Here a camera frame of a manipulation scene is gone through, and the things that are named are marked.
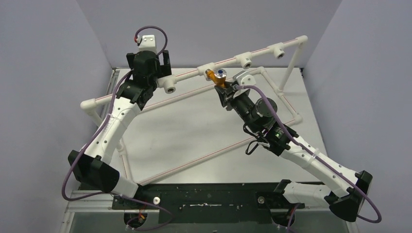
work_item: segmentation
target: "cable tie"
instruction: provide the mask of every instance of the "cable tie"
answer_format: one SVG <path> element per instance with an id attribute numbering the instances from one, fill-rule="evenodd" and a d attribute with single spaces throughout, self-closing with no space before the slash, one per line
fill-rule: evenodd
<path id="1" fill-rule="evenodd" d="M 270 147 L 269 143 L 265 143 L 265 142 L 257 142 L 259 145 L 263 146 L 263 147 Z"/>
<path id="2" fill-rule="evenodd" d="M 313 153 L 313 155 L 311 156 L 311 158 L 308 160 L 308 162 L 306 163 L 306 165 L 302 166 L 302 168 L 305 169 L 305 168 L 309 167 L 309 166 L 312 164 L 313 160 L 315 160 L 316 157 L 318 157 L 319 153 L 320 153 L 319 148 L 316 148 L 316 150 L 315 150 L 315 152 Z"/>

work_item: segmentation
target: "orange end effector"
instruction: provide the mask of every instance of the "orange end effector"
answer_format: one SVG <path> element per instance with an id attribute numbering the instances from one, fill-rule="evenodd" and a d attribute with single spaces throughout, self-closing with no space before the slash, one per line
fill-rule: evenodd
<path id="1" fill-rule="evenodd" d="M 210 80 L 212 80 L 217 86 L 224 87 L 224 81 L 226 81 L 226 78 L 218 78 L 215 75 L 215 72 L 213 70 L 206 70 L 206 75 Z"/>

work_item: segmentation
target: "gray wall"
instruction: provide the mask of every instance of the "gray wall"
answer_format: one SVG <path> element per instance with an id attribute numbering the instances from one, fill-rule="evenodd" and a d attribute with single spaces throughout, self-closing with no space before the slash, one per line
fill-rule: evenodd
<path id="1" fill-rule="evenodd" d="M 58 232 L 67 156 L 95 129 L 79 104 L 110 74 L 75 0 L 0 2 L 0 232 Z"/>
<path id="2" fill-rule="evenodd" d="M 412 1 L 343 0 L 304 69 L 328 155 L 374 176 L 380 224 L 411 232 Z M 376 218 L 365 204 L 363 216 Z"/>
<path id="3" fill-rule="evenodd" d="M 306 34 L 303 67 L 342 0 L 77 1 L 112 67 L 127 67 L 126 53 L 136 51 L 134 33 L 146 25 L 168 33 L 173 67 L 217 62 Z M 267 55 L 252 62 L 284 67 L 292 57 L 290 49 L 286 53 L 282 60 Z"/>

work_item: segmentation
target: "bolt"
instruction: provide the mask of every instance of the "bolt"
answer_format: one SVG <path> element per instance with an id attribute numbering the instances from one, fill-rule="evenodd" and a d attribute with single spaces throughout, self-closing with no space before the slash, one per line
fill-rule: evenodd
<path id="1" fill-rule="evenodd" d="M 259 204 L 263 204 L 263 203 L 265 203 L 265 198 L 262 197 L 262 196 L 260 196 L 260 197 L 257 198 L 257 202 L 258 202 Z"/>

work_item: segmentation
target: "white table surface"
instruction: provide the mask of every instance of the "white table surface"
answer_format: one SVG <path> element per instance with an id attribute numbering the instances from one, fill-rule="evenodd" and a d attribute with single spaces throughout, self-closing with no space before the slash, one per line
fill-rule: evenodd
<path id="1" fill-rule="evenodd" d="M 192 68 L 172 69 L 172 72 L 179 74 L 189 70 Z M 226 69 L 228 77 L 241 70 L 241 68 Z M 280 83 L 285 70 L 285 68 L 267 68 L 276 84 Z M 121 69 L 119 78 L 127 71 L 128 69 Z M 286 106 L 275 95 L 263 76 L 258 74 L 255 78 L 257 87 L 277 103 L 280 119 L 283 122 L 291 120 L 292 116 Z M 157 89 L 147 105 L 210 84 L 211 82 L 207 82 L 200 76 L 181 81 L 176 84 L 176 91 L 173 94 L 166 94 L 163 89 Z M 311 145 L 325 153 L 321 134 L 298 68 L 293 69 L 284 93 L 293 108 L 303 117 L 303 122 L 292 128 Z M 258 94 L 252 90 L 250 98 L 256 101 Z M 141 113 L 132 121 L 123 136 L 133 179 L 135 182 L 142 181 L 245 140 L 250 136 L 243 132 L 242 126 L 243 121 L 234 110 L 228 112 L 221 107 L 214 89 Z M 262 147 L 258 147 L 252 155 L 246 155 L 245 149 L 246 146 L 230 151 L 158 183 L 256 183 L 279 182 L 282 179 L 296 182 L 318 181 L 299 166 L 277 157 Z M 124 174 L 123 163 L 117 152 L 113 156 L 111 165 Z"/>

